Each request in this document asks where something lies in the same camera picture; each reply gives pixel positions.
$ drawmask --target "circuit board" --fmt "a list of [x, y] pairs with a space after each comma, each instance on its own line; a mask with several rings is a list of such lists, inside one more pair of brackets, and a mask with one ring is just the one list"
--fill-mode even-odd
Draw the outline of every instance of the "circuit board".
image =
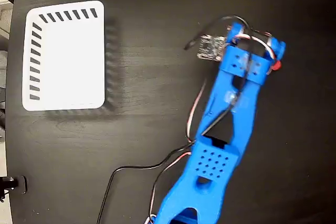
[[203, 35], [197, 57], [200, 59], [221, 61], [224, 54], [225, 37]]

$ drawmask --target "blue 3d printed part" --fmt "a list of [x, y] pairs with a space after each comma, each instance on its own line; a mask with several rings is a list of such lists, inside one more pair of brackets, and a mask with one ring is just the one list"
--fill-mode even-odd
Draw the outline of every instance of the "blue 3d printed part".
[[[227, 41], [231, 42], [241, 28], [240, 24], [234, 23]], [[271, 38], [270, 47], [277, 59], [282, 58], [285, 46], [284, 42]], [[247, 62], [247, 51], [234, 45], [227, 46], [196, 133], [192, 154], [182, 176], [164, 198], [154, 224], [170, 224], [173, 220], [186, 224], [217, 223], [226, 185], [251, 136], [258, 92], [265, 82], [272, 60], [252, 54], [245, 87], [238, 102], [231, 109], [234, 133], [229, 143], [224, 148], [215, 147], [212, 140], [202, 133], [230, 105], [238, 91], [232, 85], [233, 78], [243, 77]]]

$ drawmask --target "wood grain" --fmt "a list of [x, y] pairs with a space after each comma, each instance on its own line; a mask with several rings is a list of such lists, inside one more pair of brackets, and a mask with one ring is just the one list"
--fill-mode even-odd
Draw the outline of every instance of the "wood grain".
[[[27, 177], [29, 192], [10, 197], [14, 224], [95, 223], [113, 169], [153, 164], [184, 144], [188, 110], [216, 67], [197, 60], [196, 49], [182, 48], [223, 13], [245, 17], [288, 48], [283, 68], [269, 76], [260, 93], [254, 134], [227, 187], [218, 223], [336, 220], [331, 0], [100, 0], [106, 16], [105, 105], [90, 111], [25, 111], [26, 14], [34, 7], [76, 1], [87, 0], [15, 0], [7, 68], [7, 165], [10, 175]], [[224, 24], [213, 32], [223, 30]], [[182, 169], [179, 164], [160, 181], [155, 210]], [[157, 173], [118, 175], [103, 223], [142, 223]]]

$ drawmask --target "white plastic basket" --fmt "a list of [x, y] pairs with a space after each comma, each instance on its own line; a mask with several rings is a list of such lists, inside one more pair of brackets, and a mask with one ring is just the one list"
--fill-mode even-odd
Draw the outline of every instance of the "white plastic basket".
[[102, 106], [103, 4], [87, 1], [30, 10], [22, 72], [22, 104], [28, 111]]

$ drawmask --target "metal bracket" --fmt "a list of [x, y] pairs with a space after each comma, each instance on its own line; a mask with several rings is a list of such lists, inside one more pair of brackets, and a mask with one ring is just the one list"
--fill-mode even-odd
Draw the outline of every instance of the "metal bracket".
[[0, 202], [4, 202], [6, 194], [14, 189], [20, 194], [27, 192], [27, 183], [24, 176], [0, 177]]

